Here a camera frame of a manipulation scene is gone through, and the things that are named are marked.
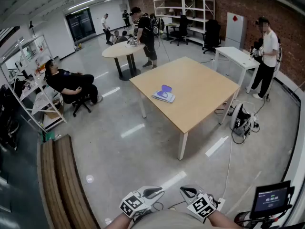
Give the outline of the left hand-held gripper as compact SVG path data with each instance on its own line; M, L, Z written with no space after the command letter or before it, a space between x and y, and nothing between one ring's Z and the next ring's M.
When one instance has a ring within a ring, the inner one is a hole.
M162 189L159 186L143 186L125 196L119 208L131 219L143 215L165 194Z

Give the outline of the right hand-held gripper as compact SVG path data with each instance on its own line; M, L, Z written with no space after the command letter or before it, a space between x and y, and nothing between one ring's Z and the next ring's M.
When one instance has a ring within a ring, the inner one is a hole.
M186 204L188 204L187 208L204 221L218 208L218 201L214 199L212 194L205 192L199 185L181 186L180 193Z

